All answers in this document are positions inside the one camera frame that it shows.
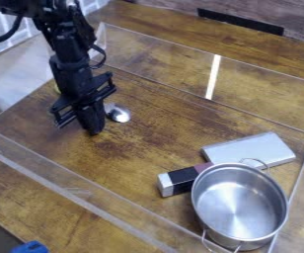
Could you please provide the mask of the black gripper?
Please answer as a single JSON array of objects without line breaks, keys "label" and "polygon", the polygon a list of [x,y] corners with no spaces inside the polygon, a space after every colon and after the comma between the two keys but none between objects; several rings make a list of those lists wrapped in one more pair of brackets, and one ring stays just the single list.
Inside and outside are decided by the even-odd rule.
[{"label": "black gripper", "polygon": [[[107,84],[115,86],[109,71],[96,76],[92,75],[88,58],[81,58],[73,63],[65,63],[60,62],[55,55],[49,59],[49,66],[59,91],[75,100],[81,99],[97,87],[104,87]],[[76,110],[76,119],[89,135],[95,135],[103,130],[104,118],[103,101],[96,101],[92,108],[85,106]]]}]

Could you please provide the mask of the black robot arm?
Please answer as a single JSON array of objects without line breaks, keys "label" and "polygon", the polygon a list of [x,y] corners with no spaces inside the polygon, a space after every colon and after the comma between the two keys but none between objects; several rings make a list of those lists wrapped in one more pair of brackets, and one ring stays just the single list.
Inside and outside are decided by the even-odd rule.
[{"label": "black robot arm", "polygon": [[51,73],[59,98],[51,106],[55,125],[79,122],[91,135],[104,127],[103,100],[116,91],[112,74],[93,75],[103,66],[91,64],[88,51],[99,50],[93,29],[85,21],[77,0],[0,0],[0,13],[12,15],[11,30],[0,36],[5,41],[16,33],[21,20],[29,18],[51,46]]}]

